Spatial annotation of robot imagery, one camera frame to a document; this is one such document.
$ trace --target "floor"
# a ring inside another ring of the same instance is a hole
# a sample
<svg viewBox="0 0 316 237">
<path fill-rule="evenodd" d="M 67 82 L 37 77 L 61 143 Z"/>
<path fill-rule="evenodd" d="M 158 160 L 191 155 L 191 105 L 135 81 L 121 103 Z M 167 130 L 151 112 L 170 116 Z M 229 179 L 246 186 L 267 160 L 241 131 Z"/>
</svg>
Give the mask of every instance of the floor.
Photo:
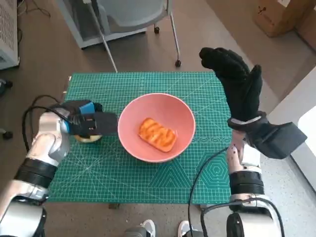
<svg viewBox="0 0 316 237">
<path fill-rule="evenodd" d="M 21 137 L 21 115 L 38 94 L 61 97 L 73 72 L 111 72 L 103 46 L 80 50 L 54 0 L 41 1 L 50 19 L 35 11 L 19 17 L 23 39 L 19 46 L 19 68 L 0 72 L 14 87 L 0 100 L 0 124 L 14 132 L 0 142 L 0 188 L 11 179 L 25 157 Z M 240 54 L 252 66 L 263 66 L 261 109 L 270 112 L 315 66 L 316 55 L 295 33 L 270 39 L 251 21 L 251 0 L 174 0 L 174 17 L 182 53 L 181 71 L 205 71 L 199 50 L 204 46 L 225 47 Z M 160 35 L 150 28 L 110 42 L 119 71 L 174 71 L 176 52 L 167 19 L 159 23 Z M 287 237 L 315 236 L 315 195 L 291 160 L 262 161 L 266 193 L 277 204 Z M 46 235 L 120 236 L 124 229 L 152 218 L 158 237 L 176 236 L 177 225 L 187 218 L 186 205 L 122 205 L 109 210 L 105 204 L 47 203 Z M 199 210 L 193 209 L 193 225 L 200 229 Z M 226 236 L 228 209 L 207 217 L 209 236 Z"/>
</svg>

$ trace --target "glove finger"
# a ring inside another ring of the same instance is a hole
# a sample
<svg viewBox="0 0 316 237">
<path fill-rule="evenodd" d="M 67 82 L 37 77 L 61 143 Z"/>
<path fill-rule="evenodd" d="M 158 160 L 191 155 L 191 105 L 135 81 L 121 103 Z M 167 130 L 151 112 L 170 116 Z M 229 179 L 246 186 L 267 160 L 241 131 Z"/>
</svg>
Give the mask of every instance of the glove finger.
<svg viewBox="0 0 316 237">
<path fill-rule="evenodd" d="M 214 49 L 213 48 L 208 48 L 208 47 L 204 47 L 201 49 L 201 51 L 199 52 L 199 57 L 201 59 L 203 59 L 205 56 L 207 56 L 209 53 L 211 53 Z"/>
<path fill-rule="evenodd" d="M 230 57 L 233 60 L 235 60 L 242 67 L 242 69 L 245 71 L 245 73 L 249 73 L 250 72 L 247 64 L 245 64 L 245 62 L 243 61 L 243 59 L 242 59 L 242 57 L 240 55 L 238 55 L 237 53 L 235 53 L 232 50 L 227 50 L 227 49 L 224 49 L 224 48 L 217 48 L 217 50 L 221 51 L 222 53 L 225 53 L 228 57 Z"/>
<path fill-rule="evenodd" d="M 214 70 L 218 78 L 237 82 L 246 77 L 243 68 L 240 67 L 238 62 L 228 57 L 225 51 L 203 48 L 199 56 L 202 59 L 202 66 Z"/>
<path fill-rule="evenodd" d="M 250 119 L 256 117 L 260 105 L 260 93 L 262 89 L 261 66 L 256 65 L 247 78 L 248 88 L 245 88 L 245 111 Z"/>
</svg>

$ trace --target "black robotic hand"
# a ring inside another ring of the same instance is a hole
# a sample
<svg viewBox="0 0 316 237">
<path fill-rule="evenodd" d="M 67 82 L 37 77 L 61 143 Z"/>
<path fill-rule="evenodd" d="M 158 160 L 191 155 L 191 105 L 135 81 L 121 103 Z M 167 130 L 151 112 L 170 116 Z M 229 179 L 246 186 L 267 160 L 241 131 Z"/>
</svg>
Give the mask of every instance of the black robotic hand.
<svg viewBox="0 0 316 237">
<path fill-rule="evenodd" d="M 262 87 L 261 66 L 251 71 L 242 57 L 224 48 L 203 48 L 199 53 L 202 65 L 212 69 L 221 81 L 231 110 L 231 117 L 248 121 L 258 116 Z"/>
<path fill-rule="evenodd" d="M 212 69 L 221 81 L 231 110 L 228 126 L 246 133 L 249 145 L 270 158 L 283 159 L 289 156 L 305 140 L 306 136 L 292 122 L 274 125 L 266 113 L 258 111 L 262 88 L 261 67 L 250 71 L 238 54 L 224 48 L 203 48 L 199 53 L 202 65 Z M 235 123 L 232 119 L 249 121 Z"/>
</svg>

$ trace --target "table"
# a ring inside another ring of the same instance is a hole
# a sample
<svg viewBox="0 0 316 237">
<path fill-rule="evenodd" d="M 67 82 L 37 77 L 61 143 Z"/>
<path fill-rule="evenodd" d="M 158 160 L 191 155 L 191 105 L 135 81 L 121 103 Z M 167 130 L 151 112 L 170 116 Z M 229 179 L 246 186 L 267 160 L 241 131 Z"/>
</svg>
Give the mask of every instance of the table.
<svg viewBox="0 0 316 237">
<path fill-rule="evenodd" d="M 196 118 L 190 146 L 172 161 L 146 163 L 129 155 L 118 136 L 93 144 L 71 138 L 71 151 L 50 186 L 50 201 L 106 203 L 187 203 L 193 180 L 203 162 L 228 146 L 231 130 L 225 94 L 211 72 L 142 72 L 73 74 L 66 100 L 90 99 L 118 115 L 133 99 L 165 92 L 185 101 Z M 204 170 L 193 203 L 228 201 L 229 176 L 225 154 Z"/>
</svg>

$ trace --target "bowl rim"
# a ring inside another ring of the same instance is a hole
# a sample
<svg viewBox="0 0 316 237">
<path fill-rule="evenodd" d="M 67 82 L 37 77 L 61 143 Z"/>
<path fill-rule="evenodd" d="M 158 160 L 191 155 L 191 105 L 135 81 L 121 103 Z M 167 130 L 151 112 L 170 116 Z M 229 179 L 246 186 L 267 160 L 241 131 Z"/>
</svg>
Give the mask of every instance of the bowl rim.
<svg viewBox="0 0 316 237">
<path fill-rule="evenodd" d="M 164 96 L 173 97 L 174 99 L 176 99 L 176 100 L 182 102 L 182 103 L 189 109 L 189 111 L 190 111 L 190 113 L 191 113 L 191 116 L 192 116 L 192 118 L 193 118 L 193 134 L 192 134 L 192 137 L 191 137 L 191 139 L 189 140 L 188 144 L 187 144 L 177 155 L 173 155 L 173 156 L 171 156 L 171 157 L 169 157 L 169 158 L 162 159 L 162 160 L 159 160 L 159 161 L 149 161 L 149 160 L 145 160 L 145 159 L 142 159 L 142 158 L 136 156 L 135 154 L 133 154 L 133 152 L 128 151 L 128 150 L 125 148 L 124 142 L 122 142 L 122 140 L 121 140 L 120 132 L 119 132 L 119 131 L 120 131 L 119 127 L 120 127 L 121 117 L 122 117 L 122 115 L 124 114 L 126 108 L 127 108 L 130 104 L 132 104 L 134 101 L 136 101 L 136 100 L 138 100 L 138 99 L 140 99 L 140 98 L 142 98 L 142 97 L 149 96 L 149 95 L 164 95 Z M 177 156 L 181 155 L 181 154 L 188 148 L 188 146 L 192 143 L 192 140 L 193 140 L 193 138 L 194 138 L 195 132 L 196 132 L 196 119 L 195 119 L 195 117 L 194 117 L 194 114 L 193 114 L 193 111 L 191 110 L 191 108 L 190 108 L 183 100 L 181 100 L 180 98 L 178 98 L 178 97 L 176 97 L 176 96 L 174 96 L 174 95 L 167 94 L 167 93 L 148 93 L 148 94 L 144 94 L 144 95 L 141 95 L 141 96 L 139 96 L 139 97 L 133 99 L 132 101 L 130 101 L 130 102 L 125 106 L 125 108 L 123 109 L 123 111 L 122 111 L 122 113 L 120 114 L 119 119 L 118 119 L 118 139 L 119 139 L 119 141 L 121 142 L 123 148 L 124 148 L 130 155 L 132 155 L 133 157 L 135 157 L 135 158 L 137 158 L 137 159 L 139 159 L 139 160 L 145 161 L 145 162 L 149 162 L 149 163 L 162 163 L 162 162 L 166 162 L 166 161 L 172 160 L 172 159 L 176 158 Z"/>
</svg>

